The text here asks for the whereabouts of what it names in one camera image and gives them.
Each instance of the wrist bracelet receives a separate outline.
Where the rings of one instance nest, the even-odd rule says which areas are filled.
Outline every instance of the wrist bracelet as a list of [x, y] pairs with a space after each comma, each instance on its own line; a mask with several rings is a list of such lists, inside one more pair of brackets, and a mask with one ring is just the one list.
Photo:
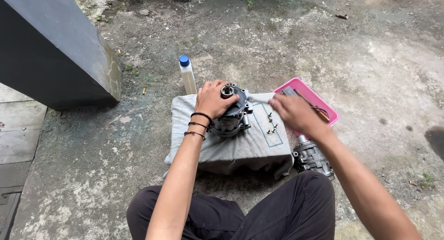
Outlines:
[[198, 125], [200, 125], [200, 126], [205, 127], [206, 132], [209, 132], [209, 131], [210, 131], [209, 127], [207, 127], [207, 126], [205, 126], [205, 125], [203, 125], [203, 124], [199, 124], [199, 123], [197, 123], [197, 122], [192, 121], [192, 122], [188, 123], [188, 126], [190, 126], [191, 124], [198, 124]]
[[206, 114], [206, 113], [203, 113], [203, 112], [193, 112], [190, 117], [192, 117], [194, 115], [202, 115], [202, 116], [207, 117], [210, 120], [210, 124], [213, 122], [213, 119], [208, 114]]
[[202, 141], [205, 141], [207, 139], [203, 134], [200, 134], [198, 132], [188, 131], [188, 132], [184, 132], [183, 133], [184, 136], [186, 136], [187, 134], [198, 134], [198, 135], [201, 135], [202, 136]]

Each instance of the leg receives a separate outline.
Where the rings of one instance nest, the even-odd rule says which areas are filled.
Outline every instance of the leg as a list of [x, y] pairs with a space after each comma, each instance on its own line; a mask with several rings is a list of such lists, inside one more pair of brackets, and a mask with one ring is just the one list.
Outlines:
[[[137, 192], [126, 211], [126, 220], [134, 240], [144, 240], [148, 224], [162, 186], [149, 186]], [[232, 201], [216, 197], [194, 196], [182, 239], [230, 239], [244, 214]]]
[[335, 198], [330, 180], [305, 171], [260, 201], [232, 240], [333, 240]]

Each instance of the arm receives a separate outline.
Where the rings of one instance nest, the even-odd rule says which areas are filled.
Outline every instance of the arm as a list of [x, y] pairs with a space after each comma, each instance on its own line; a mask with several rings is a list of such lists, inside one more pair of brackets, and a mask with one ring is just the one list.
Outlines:
[[359, 219], [376, 240], [420, 240], [415, 226], [379, 180], [330, 127], [299, 97], [275, 95], [269, 101], [287, 126], [315, 141], [334, 169]]
[[[226, 100], [221, 98], [221, 89], [225, 83], [227, 82], [221, 80], [205, 82], [203, 88], [199, 88], [197, 93], [195, 111], [206, 113], [215, 119], [237, 102], [239, 99], [237, 95]], [[190, 121], [205, 126], [210, 123], [208, 118], [201, 115], [194, 115]], [[188, 127], [188, 131], [198, 132], [202, 135], [205, 135], [205, 130], [203, 126], [197, 124]], [[148, 225], [147, 240], [181, 239], [190, 209], [202, 143], [201, 135], [187, 134], [180, 144], [154, 207]]]

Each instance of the blue line on cloth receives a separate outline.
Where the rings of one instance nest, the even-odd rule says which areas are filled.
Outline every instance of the blue line on cloth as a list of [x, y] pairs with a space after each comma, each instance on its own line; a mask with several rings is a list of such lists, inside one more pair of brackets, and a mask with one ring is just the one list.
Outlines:
[[[264, 107], [264, 104], [263, 104], [263, 103], [254, 104], [253, 107], [258, 106], [258, 105], [261, 105], [261, 106], [262, 106], [262, 108], [264, 109], [264, 113], [265, 113], [265, 115], [267, 116], [268, 113], [267, 113], [267, 110], [265, 110], [265, 107]], [[260, 123], [260, 121], [258, 121], [258, 118], [257, 118], [256, 115], [255, 115], [255, 112], [256, 112], [256, 111], [257, 111], [256, 109], [253, 109], [253, 116], [254, 116], [254, 119], [256, 120], [256, 122], [258, 123], [259, 128], [261, 129], [262, 134], [264, 135], [264, 138], [265, 138], [265, 141], [267, 142], [268, 148], [283, 144], [284, 142], [282, 142], [281, 136], [279, 135], [278, 131], [276, 130], [275, 134], [277, 134], [277, 136], [279, 137], [280, 143], [277, 143], [277, 144], [275, 144], [275, 145], [270, 145], [270, 143], [269, 143], [268, 140], [267, 140], [267, 137], [265, 136], [266, 132], [264, 132], [264, 130], [262, 129], [261, 123]]]

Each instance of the pink tray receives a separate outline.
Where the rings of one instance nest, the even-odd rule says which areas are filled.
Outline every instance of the pink tray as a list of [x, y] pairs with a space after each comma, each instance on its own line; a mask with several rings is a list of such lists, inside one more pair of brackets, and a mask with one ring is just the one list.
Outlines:
[[283, 84], [282, 86], [278, 87], [274, 90], [275, 93], [280, 93], [284, 88], [290, 86], [291, 89], [296, 89], [299, 91], [308, 101], [310, 101], [314, 106], [318, 106], [319, 108], [324, 109], [329, 114], [329, 126], [331, 126], [333, 123], [336, 122], [338, 119], [338, 115], [331, 108], [325, 101], [323, 101], [313, 90], [311, 90], [310, 87], [307, 86], [301, 79], [299, 78], [292, 78], [291, 80], [287, 81], [286, 84]]

